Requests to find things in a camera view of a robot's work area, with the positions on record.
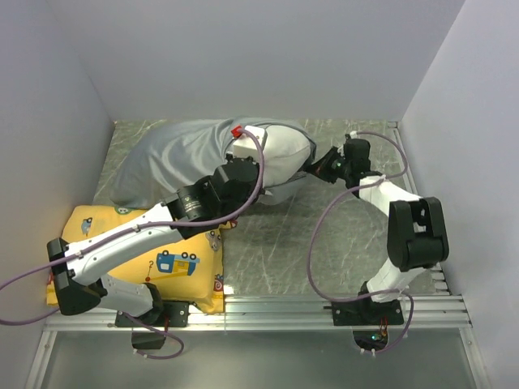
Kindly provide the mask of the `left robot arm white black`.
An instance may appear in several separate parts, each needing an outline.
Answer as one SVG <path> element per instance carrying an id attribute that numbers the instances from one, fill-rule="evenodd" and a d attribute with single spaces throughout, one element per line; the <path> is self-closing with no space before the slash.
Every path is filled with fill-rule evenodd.
<path id="1" fill-rule="evenodd" d="M 263 159 L 233 158 L 117 228 L 80 242 L 60 237 L 49 241 L 60 313 L 73 316 L 99 307 L 122 311 L 145 326 L 159 323 L 164 307 L 157 286 L 119 280 L 110 271 L 236 218 L 258 198 L 263 175 Z"/>

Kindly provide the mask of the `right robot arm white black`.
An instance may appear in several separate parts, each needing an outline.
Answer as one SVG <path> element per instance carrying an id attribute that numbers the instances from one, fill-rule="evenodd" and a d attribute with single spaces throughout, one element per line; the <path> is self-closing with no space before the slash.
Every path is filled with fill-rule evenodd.
<path id="1" fill-rule="evenodd" d="M 307 257 L 307 278 L 324 299 L 338 303 L 360 301 L 357 304 L 359 318 L 373 324 L 384 317 L 385 303 L 398 299 L 414 278 L 447 259 L 449 245 L 441 202 L 436 197 L 412 194 L 392 183 L 395 175 L 386 176 L 371 168 L 370 154 L 368 140 L 350 133 L 342 148 L 331 147 L 323 157 L 306 167 L 306 172 L 327 183 L 339 179 L 345 183 L 346 192 L 325 208 L 319 224 L 348 194 L 388 217 L 388 258 L 357 297 L 334 298 L 321 292 L 311 274 L 311 256 Z"/>

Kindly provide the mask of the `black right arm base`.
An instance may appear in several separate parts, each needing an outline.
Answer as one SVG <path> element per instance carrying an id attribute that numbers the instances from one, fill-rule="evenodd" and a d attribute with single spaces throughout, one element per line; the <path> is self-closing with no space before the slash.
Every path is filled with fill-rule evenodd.
<path id="1" fill-rule="evenodd" d="M 353 330 L 354 343 L 360 353 L 370 353 L 373 357 L 387 352 L 407 336 L 413 311 L 404 321 L 403 308 L 398 297 L 390 297 L 386 302 L 375 302 L 369 296 L 352 302 L 331 302 L 326 309 L 332 312 L 332 323 L 335 327 L 369 327 L 372 330 Z M 389 340 L 388 327 L 401 325 L 401 334 L 393 341 Z"/>

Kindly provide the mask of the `white pillow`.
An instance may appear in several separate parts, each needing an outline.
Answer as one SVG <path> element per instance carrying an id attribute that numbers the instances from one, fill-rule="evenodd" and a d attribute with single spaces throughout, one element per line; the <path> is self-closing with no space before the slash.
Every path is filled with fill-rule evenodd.
<path id="1" fill-rule="evenodd" d="M 315 145 L 308 136 L 288 126 L 268 126 L 264 145 L 264 188 L 288 182 L 313 160 Z"/>

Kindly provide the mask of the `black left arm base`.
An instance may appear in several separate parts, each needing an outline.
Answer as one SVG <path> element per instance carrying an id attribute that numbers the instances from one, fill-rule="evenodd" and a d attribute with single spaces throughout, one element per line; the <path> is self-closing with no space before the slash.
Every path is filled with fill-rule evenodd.
<path id="1" fill-rule="evenodd" d="M 190 303 L 187 301 L 166 301 L 164 310 L 158 318 L 151 323 L 153 327 L 162 327 L 164 331 L 172 328 L 184 328 L 187 326 Z M 117 312 L 114 322 L 116 328 L 130 329 L 135 324 L 123 313 Z M 163 348 L 166 336 L 159 335 L 153 331 L 131 333 L 132 347 L 139 351 L 156 351 Z"/>

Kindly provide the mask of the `grey pillowcase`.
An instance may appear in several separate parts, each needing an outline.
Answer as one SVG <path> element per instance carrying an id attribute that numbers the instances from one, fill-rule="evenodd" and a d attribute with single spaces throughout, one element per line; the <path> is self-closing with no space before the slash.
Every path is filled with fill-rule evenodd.
<path id="1" fill-rule="evenodd" d="M 122 207 L 148 209 L 178 189 L 211 175 L 226 162 L 236 126 L 288 126 L 304 132 L 303 126 L 290 120 L 236 117 L 222 120 L 200 119 L 178 124 L 165 124 L 150 130 L 123 160 L 109 197 Z M 294 196 L 307 183 L 307 175 L 298 171 L 288 182 L 268 189 L 277 205 Z"/>

